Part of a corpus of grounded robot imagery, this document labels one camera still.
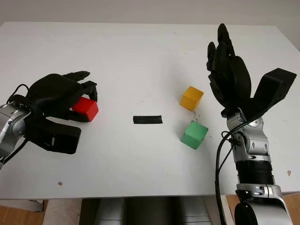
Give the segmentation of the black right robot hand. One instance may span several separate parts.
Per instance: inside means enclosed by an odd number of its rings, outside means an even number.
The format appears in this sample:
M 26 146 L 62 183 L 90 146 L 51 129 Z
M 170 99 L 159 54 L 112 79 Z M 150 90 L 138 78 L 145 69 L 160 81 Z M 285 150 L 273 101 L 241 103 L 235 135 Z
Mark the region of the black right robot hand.
M 224 107 L 222 117 L 231 116 L 250 102 L 251 79 L 243 59 L 235 54 L 225 24 L 217 29 L 218 45 L 210 42 L 206 63 L 210 87 L 216 100 Z

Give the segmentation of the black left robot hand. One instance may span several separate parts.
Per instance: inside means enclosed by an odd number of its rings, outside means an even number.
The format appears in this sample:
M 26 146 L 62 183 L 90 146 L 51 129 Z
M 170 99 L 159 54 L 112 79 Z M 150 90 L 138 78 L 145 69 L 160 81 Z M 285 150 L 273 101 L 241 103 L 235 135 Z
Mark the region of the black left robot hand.
M 26 95 L 45 117 L 91 122 L 98 113 L 96 83 L 79 83 L 90 75 L 88 71 L 65 75 L 49 74 L 29 87 Z

